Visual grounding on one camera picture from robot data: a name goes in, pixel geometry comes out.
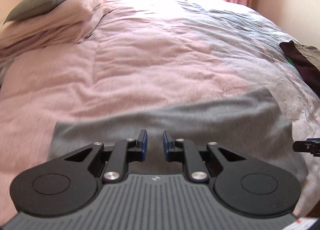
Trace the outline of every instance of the pillow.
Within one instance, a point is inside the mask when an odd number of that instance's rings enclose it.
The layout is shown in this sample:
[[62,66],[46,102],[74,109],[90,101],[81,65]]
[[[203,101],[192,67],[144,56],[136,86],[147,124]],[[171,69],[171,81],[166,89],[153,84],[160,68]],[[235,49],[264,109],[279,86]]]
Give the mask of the pillow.
[[292,60],[303,81],[320,97],[320,50],[292,40],[280,43],[280,47]]
[[66,0],[23,0],[9,13],[4,23],[10,20],[25,20],[53,10]]
[[0,59],[12,58],[29,50],[44,48],[52,45],[61,45],[65,43],[81,43],[95,29],[101,18],[112,12],[114,5],[102,4],[94,10],[91,19],[80,21],[70,25],[40,31],[38,34],[26,39],[22,39],[9,47],[0,50]]
[[0,50],[23,39],[77,22],[91,20],[106,0],[67,0],[47,14],[21,22],[13,22],[0,34]]

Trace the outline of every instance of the pink pillowcase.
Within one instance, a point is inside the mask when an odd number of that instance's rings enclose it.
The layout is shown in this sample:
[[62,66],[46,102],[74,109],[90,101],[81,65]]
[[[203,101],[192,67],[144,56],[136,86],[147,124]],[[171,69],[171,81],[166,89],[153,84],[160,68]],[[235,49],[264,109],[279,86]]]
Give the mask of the pink pillowcase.
[[61,34],[61,29],[67,31],[68,35],[62,34],[62,37],[68,38],[68,41],[64,42],[64,40],[61,41],[59,38],[56,38],[55,44],[58,41],[66,43],[83,40],[92,32],[102,16],[111,10],[108,7],[104,7],[103,3],[105,1],[67,0],[49,13],[25,21],[13,22],[0,34],[0,50],[22,42],[25,39],[30,39],[33,36],[39,36],[39,34],[43,35],[49,32],[53,38],[52,33],[57,29],[60,30],[59,34]]

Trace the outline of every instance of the bed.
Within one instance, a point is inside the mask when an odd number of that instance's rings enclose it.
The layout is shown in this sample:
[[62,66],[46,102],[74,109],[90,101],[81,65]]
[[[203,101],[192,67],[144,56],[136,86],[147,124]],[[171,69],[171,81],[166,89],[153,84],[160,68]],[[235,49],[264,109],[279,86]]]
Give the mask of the bed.
[[[265,86],[292,122],[294,140],[320,137],[320,100],[279,47],[295,39],[254,10],[213,0],[105,5],[105,16],[81,43],[25,46],[3,57],[0,225],[16,213],[11,181],[47,160],[57,121],[222,99]],[[320,158],[303,157],[309,174],[298,216],[320,199]]]

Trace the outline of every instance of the grey pillow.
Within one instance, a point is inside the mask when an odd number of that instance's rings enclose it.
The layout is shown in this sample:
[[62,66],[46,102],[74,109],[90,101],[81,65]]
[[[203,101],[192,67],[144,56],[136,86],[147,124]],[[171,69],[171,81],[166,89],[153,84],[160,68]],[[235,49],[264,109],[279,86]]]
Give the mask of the grey pillow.
[[4,23],[10,20],[25,20],[48,13],[66,0],[23,0],[9,13]]

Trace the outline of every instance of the triangular cutout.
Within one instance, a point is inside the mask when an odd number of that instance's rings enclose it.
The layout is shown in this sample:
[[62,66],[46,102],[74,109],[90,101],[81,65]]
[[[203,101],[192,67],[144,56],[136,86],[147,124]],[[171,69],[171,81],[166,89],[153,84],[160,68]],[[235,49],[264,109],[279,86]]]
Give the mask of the triangular cutout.
[[65,161],[74,161],[74,162],[82,162],[89,155],[92,149],[85,149],[82,152],[76,153],[68,158]]
[[234,161],[245,161],[244,157],[241,157],[233,152],[230,152],[223,148],[218,148],[221,154],[227,159],[227,161],[234,162]]

